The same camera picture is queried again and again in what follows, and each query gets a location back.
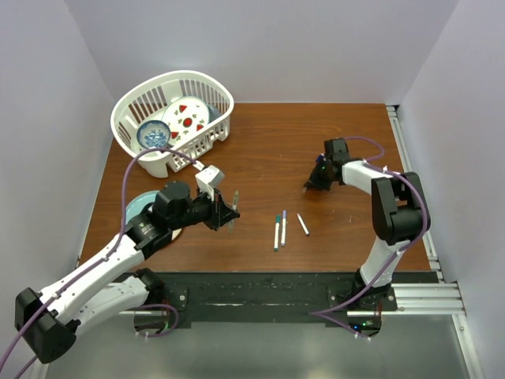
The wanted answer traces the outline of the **grey green pen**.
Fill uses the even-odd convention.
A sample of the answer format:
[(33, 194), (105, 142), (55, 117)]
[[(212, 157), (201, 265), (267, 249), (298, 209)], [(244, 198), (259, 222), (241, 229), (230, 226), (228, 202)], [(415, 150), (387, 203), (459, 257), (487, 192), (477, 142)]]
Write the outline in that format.
[[(233, 203), (232, 203), (232, 209), (234, 210), (234, 212), (237, 211), (237, 208), (238, 208), (238, 202), (239, 202), (239, 190), (235, 190), (234, 192), (234, 199), (233, 199)], [(229, 224), (228, 224), (228, 234), (231, 235), (233, 233), (233, 229), (234, 229), (234, 222), (235, 222), (235, 219), (236, 218), (233, 218)]]

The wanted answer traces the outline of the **white green-end marker pen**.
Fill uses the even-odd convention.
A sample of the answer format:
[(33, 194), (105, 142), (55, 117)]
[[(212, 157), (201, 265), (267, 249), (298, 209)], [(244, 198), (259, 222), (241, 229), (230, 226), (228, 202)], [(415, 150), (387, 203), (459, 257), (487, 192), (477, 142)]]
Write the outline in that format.
[(278, 214), (275, 217), (275, 235), (273, 242), (273, 250), (275, 252), (279, 250), (280, 223), (281, 223), (281, 216)]

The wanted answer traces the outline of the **white purple-tip marker pen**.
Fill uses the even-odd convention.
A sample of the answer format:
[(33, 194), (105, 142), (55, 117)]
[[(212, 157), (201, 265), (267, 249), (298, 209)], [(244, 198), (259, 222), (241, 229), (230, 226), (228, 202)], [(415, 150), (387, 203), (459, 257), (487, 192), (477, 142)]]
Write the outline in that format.
[(286, 245), (287, 210), (282, 211), (281, 247)]

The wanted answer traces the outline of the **thin white blue-end pen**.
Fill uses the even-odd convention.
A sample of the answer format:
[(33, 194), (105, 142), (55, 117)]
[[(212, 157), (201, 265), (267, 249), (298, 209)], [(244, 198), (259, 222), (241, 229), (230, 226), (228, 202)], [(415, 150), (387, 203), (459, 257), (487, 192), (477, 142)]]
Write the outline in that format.
[(309, 232), (309, 229), (307, 228), (307, 225), (304, 221), (304, 219), (302, 218), (301, 214), (297, 213), (297, 219), (301, 225), (301, 228), (302, 230), (304, 231), (305, 235), (306, 236), (310, 236), (310, 232)]

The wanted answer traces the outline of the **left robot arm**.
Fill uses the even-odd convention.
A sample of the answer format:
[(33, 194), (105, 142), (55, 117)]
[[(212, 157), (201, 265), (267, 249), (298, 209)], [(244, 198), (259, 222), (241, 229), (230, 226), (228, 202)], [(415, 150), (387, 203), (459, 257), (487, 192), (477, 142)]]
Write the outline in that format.
[(146, 261), (173, 240), (175, 231), (204, 224), (213, 231), (239, 218), (212, 184), (198, 181), (196, 196), (180, 181), (168, 182), (153, 201), (102, 248), (70, 274), (39, 291), (30, 287), (15, 299), (16, 338), (35, 358), (51, 363), (62, 357), (85, 329), (134, 308), (154, 310), (163, 302), (162, 286), (135, 274), (116, 288), (109, 284)]

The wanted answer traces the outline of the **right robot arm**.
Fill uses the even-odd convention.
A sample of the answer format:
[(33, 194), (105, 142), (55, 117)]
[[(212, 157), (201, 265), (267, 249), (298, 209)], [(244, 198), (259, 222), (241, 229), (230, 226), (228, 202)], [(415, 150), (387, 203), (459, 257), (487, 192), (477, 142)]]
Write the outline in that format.
[(314, 316), (356, 306), (370, 310), (387, 295), (393, 272), (403, 254), (423, 238), (431, 225), (419, 175), (377, 167), (368, 159), (353, 159), (346, 138), (324, 142), (303, 190), (330, 190), (333, 183), (352, 186), (371, 196), (376, 239), (365, 263), (357, 270), (350, 295), (342, 303)]

